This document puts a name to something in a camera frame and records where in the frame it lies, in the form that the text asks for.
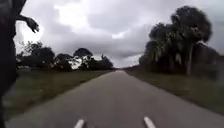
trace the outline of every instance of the cloud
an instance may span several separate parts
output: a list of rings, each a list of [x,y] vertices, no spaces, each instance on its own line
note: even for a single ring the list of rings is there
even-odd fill
[[[224,11],[221,0],[29,0],[23,14],[40,23],[34,35],[18,24],[16,40],[38,40],[56,53],[72,54],[85,47],[96,56],[105,54],[122,67],[138,62],[148,33],[158,22],[170,22],[170,15],[183,5],[206,12],[213,24],[209,45],[224,53]]]

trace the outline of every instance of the asphalt road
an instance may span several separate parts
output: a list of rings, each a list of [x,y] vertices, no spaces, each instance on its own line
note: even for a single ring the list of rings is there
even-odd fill
[[[8,128],[224,128],[224,117],[144,83],[123,71],[106,74],[8,122]]]

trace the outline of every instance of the hand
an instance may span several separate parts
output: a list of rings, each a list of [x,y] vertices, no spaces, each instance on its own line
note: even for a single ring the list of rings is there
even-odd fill
[[[32,18],[26,18],[27,26],[34,32],[39,32],[39,25]]]

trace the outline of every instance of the white lane marking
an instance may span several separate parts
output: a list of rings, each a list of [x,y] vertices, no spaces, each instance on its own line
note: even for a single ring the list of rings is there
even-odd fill
[[[84,124],[85,124],[85,121],[83,119],[80,119],[74,128],[83,128]]]
[[[153,124],[152,120],[150,120],[149,117],[145,117],[144,121],[145,121],[147,128],[156,128],[156,126]]]

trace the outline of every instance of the grassy roadside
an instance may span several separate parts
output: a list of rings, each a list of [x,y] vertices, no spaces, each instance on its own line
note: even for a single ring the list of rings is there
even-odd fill
[[[69,73],[21,71],[16,85],[4,97],[5,118],[8,120],[105,73],[108,71],[74,71]]]
[[[127,71],[143,81],[224,115],[224,84],[180,75]]]

